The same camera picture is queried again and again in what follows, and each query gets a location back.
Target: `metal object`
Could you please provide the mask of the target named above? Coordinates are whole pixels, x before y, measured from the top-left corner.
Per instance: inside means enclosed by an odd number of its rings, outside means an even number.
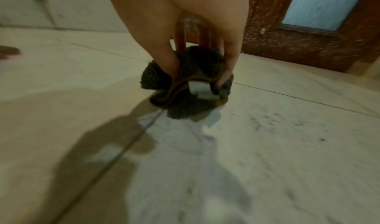
[[[211,90],[210,83],[199,82],[199,81],[189,81],[190,93],[197,96],[198,99],[203,100],[219,100],[220,96],[214,95]]]

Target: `finger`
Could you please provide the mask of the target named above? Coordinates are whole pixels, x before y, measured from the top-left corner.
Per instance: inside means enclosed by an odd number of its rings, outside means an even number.
[[[175,25],[173,40],[175,44],[175,50],[184,52],[186,49],[186,29],[185,23],[183,21]]]
[[[210,30],[203,25],[197,24],[199,33],[199,47],[210,48]]]
[[[240,56],[241,46],[243,44],[243,33],[235,35],[235,39],[224,40],[224,64],[225,71],[217,85],[222,86],[231,76],[236,63]]]
[[[220,54],[224,55],[223,39],[220,38],[215,31],[210,31],[210,47],[211,49],[218,49]]]
[[[143,48],[152,56],[161,69],[169,74],[172,78],[175,78],[180,69],[180,63],[177,56],[171,47],[170,41],[154,47]]]

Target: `human hand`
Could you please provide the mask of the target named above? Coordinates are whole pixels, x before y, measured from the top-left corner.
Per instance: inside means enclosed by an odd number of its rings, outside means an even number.
[[[199,45],[219,48],[229,79],[239,58],[249,0],[111,0],[133,38],[166,73],[175,77],[180,64],[170,45],[186,48],[186,21],[197,23]]]

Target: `frosted glass window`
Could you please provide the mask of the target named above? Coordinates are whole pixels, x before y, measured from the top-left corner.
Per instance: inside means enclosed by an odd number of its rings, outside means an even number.
[[[359,0],[292,0],[283,24],[338,30]]]

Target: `floor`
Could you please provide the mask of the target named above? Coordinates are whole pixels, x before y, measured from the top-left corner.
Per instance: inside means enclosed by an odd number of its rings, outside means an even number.
[[[0,28],[1,224],[380,223],[380,81],[242,55],[172,120],[128,33]]]

